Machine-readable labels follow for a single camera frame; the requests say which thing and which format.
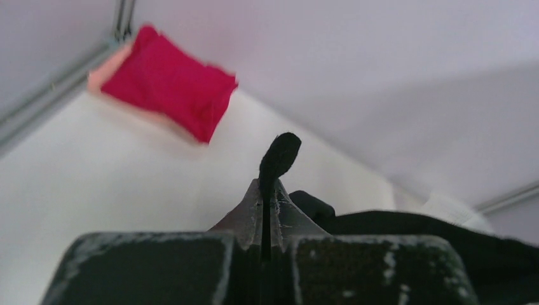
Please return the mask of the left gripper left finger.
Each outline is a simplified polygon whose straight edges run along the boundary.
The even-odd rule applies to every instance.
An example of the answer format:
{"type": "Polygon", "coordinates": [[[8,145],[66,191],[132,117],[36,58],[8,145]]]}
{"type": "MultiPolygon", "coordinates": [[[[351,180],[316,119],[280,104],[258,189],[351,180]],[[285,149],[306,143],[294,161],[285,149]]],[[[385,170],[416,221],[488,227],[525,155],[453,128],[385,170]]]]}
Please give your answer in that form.
{"type": "Polygon", "coordinates": [[[92,232],[65,251],[43,304],[259,304],[257,180],[204,232],[92,232]]]}

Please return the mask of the aluminium frame post right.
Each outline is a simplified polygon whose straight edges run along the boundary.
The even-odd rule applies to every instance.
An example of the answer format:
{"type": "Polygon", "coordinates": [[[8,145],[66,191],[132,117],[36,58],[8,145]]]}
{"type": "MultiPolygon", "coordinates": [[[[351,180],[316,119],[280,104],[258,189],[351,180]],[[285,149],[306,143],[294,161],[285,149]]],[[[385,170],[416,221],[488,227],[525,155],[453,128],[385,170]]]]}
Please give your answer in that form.
{"type": "Polygon", "coordinates": [[[485,201],[477,205],[475,209],[482,214],[489,214],[494,211],[521,203],[530,198],[534,198],[535,196],[538,196],[538,181],[485,201]]]}

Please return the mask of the black t shirt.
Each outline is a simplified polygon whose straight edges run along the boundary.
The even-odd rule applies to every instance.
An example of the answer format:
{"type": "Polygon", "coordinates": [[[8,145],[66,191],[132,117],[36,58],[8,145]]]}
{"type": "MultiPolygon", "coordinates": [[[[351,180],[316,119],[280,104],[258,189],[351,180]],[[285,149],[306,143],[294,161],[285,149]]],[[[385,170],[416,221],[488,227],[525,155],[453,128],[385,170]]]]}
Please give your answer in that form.
{"type": "Polygon", "coordinates": [[[279,135],[259,167],[265,203],[291,206],[317,227],[287,252],[300,304],[537,304],[538,247],[479,233],[426,215],[370,210],[336,215],[280,177],[301,140],[279,135]]]}

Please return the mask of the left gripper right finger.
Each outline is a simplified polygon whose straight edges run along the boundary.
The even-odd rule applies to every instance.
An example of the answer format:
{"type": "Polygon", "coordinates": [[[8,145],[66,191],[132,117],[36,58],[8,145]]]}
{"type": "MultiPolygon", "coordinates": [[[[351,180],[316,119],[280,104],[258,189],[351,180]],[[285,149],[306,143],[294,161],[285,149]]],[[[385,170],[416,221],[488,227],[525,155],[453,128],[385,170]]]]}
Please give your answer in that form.
{"type": "Polygon", "coordinates": [[[425,235],[331,235],[280,181],[270,217],[277,304],[477,304],[450,244],[425,235]]]}

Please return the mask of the white plastic basket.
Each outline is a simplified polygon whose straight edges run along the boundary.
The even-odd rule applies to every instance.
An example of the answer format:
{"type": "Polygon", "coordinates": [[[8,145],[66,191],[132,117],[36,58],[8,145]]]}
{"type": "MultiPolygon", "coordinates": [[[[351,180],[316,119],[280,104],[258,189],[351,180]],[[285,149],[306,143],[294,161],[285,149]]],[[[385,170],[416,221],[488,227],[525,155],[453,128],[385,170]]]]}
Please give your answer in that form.
{"type": "Polygon", "coordinates": [[[439,193],[431,192],[418,213],[482,233],[494,233],[488,220],[472,207],[439,193]]]}

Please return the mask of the aluminium frame post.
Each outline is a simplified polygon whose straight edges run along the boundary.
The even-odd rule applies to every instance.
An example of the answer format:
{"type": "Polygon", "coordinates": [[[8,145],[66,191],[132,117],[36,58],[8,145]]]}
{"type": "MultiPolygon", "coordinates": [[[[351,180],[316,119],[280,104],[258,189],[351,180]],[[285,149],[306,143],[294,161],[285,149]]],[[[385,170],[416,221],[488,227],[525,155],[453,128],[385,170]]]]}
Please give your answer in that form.
{"type": "Polygon", "coordinates": [[[534,198],[535,196],[538,196],[538,181],[485,201],[477,205],[475,209],[482,214],[489,214],[494,211],[521,203],[530,198],[534,198]]]}
{"type": "Polygon", "coordinates": [[[134,1],[1,2],[1,146],[86,81],[132,32],[134,1]]]}

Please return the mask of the folded red t shirt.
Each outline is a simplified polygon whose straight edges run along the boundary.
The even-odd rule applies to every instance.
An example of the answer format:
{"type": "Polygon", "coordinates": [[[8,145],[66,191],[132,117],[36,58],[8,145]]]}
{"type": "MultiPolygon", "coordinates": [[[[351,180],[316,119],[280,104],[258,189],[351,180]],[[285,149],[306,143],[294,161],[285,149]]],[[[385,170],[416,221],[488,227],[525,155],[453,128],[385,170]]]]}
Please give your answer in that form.
{"type": "Polygon", "coordinates": [[[126,104],[164,115],[208,144],[237,87],[235,75],[195,59],[164,33],[144,25],[130,54],[100,89],[126,104]]]}

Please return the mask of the aluminium frame post left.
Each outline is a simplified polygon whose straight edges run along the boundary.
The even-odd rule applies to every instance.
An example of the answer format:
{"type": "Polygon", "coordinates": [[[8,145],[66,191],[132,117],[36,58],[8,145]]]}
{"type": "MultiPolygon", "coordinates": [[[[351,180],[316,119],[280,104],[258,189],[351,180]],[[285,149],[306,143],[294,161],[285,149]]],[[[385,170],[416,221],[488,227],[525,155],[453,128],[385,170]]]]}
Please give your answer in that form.
{"type": "Polygon", "coordinates": [[[1,146],[86,81],[132,32],[134,1],[1,2],[1,146]]]}

